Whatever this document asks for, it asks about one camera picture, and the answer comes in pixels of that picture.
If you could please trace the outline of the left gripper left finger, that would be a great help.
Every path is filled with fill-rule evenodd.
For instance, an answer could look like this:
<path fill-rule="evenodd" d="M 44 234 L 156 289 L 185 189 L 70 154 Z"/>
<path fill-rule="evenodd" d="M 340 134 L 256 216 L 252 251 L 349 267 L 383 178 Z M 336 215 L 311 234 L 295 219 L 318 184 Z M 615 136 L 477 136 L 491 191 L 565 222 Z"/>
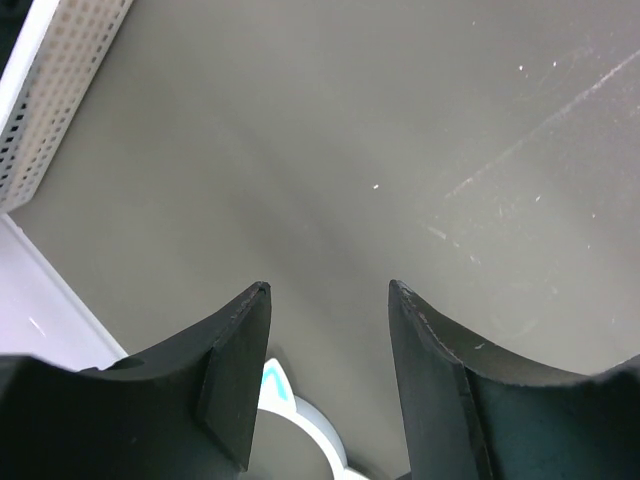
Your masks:
<path fill-rule="evenodd" d="M 105 369 L 3 356 L 2 477 L 239 477 L 250 463 L 271 311 L 259 281 Z"/>

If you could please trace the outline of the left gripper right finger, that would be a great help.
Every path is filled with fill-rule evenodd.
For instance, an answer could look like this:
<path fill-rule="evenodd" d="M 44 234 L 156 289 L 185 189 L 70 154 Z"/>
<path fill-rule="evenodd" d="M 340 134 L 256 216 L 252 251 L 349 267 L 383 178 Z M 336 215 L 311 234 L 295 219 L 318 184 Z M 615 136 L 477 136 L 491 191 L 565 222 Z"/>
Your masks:
<path fill-rule="evenodd" d="M 388 318 L 412 479 L 635 479 L 639 361 L 586 376 L 509 351 L 405 283 Z"/>

